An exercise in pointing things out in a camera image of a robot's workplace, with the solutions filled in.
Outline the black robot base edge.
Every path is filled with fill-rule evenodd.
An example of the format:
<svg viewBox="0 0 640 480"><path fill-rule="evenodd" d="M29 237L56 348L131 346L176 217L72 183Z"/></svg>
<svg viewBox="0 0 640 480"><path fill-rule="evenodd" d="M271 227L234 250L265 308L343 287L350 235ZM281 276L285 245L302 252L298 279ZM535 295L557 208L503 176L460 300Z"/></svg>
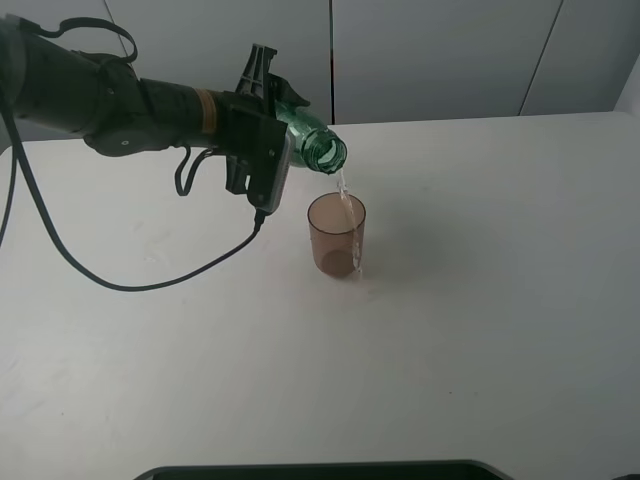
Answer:
<svg viewBox="0 0 640 480"><path fill-rule="evenodd" d="M388 461L360 463L165 466L137 479L296 480L296 479L510 479L495 467L474 460Z"/></svg>

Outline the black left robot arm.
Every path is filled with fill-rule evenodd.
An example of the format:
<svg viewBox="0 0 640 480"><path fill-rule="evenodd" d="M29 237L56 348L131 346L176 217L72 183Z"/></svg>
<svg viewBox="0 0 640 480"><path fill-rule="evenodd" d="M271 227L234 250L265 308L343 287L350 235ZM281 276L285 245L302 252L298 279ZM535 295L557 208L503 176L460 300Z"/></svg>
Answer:
<svg viewBox="0 0 640 480"><path fill-rule="evenodd" d="M226 157L229 192L272 209L286 176L286 126L268 97L140 78L132 67L136 52L86 53L55 44L81 28L129 35L94 17L66 19L55 31L2 17L1 88L16 117L79 135L106 157L207 149Z"/></svg>

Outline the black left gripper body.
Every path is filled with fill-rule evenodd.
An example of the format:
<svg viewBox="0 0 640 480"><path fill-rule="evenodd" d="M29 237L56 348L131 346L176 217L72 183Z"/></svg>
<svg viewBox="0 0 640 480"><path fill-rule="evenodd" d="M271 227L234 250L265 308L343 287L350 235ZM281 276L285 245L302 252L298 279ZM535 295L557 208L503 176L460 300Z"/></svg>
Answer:
<svg viewBox="0 0 640 480"><path fill-rule="evenodd" d="M218 130L216 146L226 156L226 189L233 194L247 194L249 156L258 136L259 124L269 116L261 102L250 96L222 92L216 98Z"/></svg>

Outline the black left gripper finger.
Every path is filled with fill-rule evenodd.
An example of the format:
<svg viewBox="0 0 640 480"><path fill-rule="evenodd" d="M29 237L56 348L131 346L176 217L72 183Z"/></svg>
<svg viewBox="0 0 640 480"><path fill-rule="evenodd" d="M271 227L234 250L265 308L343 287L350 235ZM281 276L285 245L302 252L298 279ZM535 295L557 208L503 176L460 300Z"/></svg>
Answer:
<svg viewBox="0 0 640 480"><path fill-rule="evenodd" d="M287 80L275 74L268 77L268 96L269 116L293 115L310 106L309 100L298 94Z"/></svg>
<svg viewBox="0 0 640 480"><path fill-rule="evenodd" d="M235 92L260 100L269 100L271 97L270 66L276 55L276 49L253 44Z"/></svg>

